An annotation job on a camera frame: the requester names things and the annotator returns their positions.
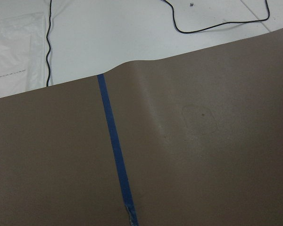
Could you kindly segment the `brown paper table cover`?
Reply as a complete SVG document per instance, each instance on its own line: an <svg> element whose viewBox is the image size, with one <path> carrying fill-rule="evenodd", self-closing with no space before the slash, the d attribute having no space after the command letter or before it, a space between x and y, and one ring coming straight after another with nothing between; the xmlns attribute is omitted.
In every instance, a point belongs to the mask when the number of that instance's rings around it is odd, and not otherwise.
<svg viewBox="0 0 283 226"><path fill-rule="evenodd" d="M283 226L283 28L104 77L139 226ZM0 226L131 226L97 76L0 99Z"/></svg>

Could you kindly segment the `blue tape strip lengthwise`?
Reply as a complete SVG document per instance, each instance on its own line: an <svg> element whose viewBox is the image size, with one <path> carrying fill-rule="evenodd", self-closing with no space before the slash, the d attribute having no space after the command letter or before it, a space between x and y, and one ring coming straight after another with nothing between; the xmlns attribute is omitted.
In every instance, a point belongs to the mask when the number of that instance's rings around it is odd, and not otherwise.
<svg viewBox="0 0 283 226"><path fill-rule="evenodd" d="M104 75L103 74L97 75L97 80L98 80L98 84L100 88L101 99L102 99L102 103L104 107L104 112L105 112L106 122L108 126L113 155L115 159L117 175L118 175L118 180L120 184L123 202L124 202L126 211L129 216L130 225L138 226L139 222L137 218L137 213L136 213L136 209L135 209L135 205L134 205L134 201L132 197L132 192L130 189L129 179L128 179L126 167L125 167L125 161L123 158L123 153L122 153L122 149L121 149L121 145L120 145L120 141L119 141L119 137L117 133L115 119L114 119Z"/></svg>

